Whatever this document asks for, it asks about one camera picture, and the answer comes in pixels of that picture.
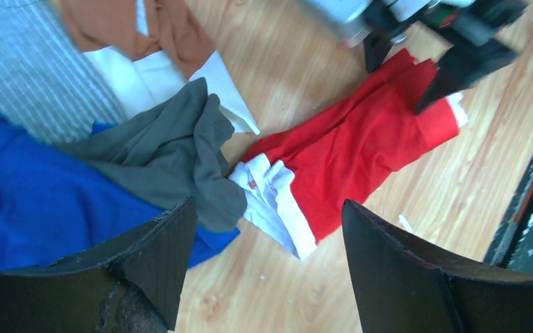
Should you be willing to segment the red underwear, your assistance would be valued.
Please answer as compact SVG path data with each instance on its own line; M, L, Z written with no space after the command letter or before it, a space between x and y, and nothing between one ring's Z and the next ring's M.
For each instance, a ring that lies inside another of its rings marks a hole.
M459 134L462 93L415 114L437 73L401 50L351 95L295 128L252 145L230 179L246 195L244 218L297 258L341 225L346 199L363 203L392 174Z

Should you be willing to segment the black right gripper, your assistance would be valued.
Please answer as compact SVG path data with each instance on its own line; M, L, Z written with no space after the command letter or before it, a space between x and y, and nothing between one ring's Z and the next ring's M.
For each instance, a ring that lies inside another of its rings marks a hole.
M470 42L452 46L439 59L438 71L415 108L422 114L443 97L469 89L515 61L518 52L492 38L519 19L527 6L526 1L370 1L364 11L364 21L372 28L363 41L366 71L378 69L416 22Z

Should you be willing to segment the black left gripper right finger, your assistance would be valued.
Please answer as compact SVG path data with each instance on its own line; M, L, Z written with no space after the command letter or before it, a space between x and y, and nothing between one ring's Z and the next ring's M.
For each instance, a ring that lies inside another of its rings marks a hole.
M353 200L341 221L364 332L533 332L533 274L452 253Z

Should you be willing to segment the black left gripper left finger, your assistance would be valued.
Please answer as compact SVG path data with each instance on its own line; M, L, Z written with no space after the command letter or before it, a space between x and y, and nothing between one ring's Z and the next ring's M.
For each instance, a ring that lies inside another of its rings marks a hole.
M196 224L188 197L49 266L0 272L0 332L173 330Z

